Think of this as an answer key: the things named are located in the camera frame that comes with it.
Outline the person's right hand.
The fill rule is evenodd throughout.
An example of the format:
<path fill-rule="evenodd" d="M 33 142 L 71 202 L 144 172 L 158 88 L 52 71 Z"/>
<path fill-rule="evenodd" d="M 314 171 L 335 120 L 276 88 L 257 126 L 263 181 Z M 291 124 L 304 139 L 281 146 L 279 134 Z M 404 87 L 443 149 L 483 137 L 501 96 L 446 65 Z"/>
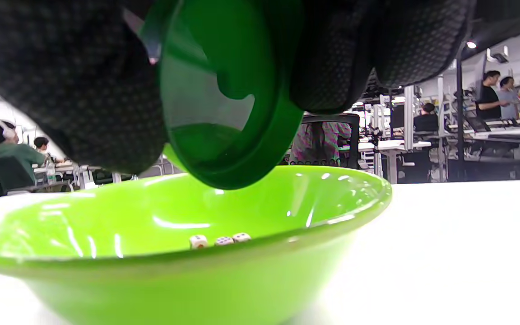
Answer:
<path fill-rule="evenodd" d="M 218 187 L 264 177 L 303 113 L 445 70 L 474 0 L 0 0 L 0 96 L 72 160 L 137 174 L 172 151 Z"/>

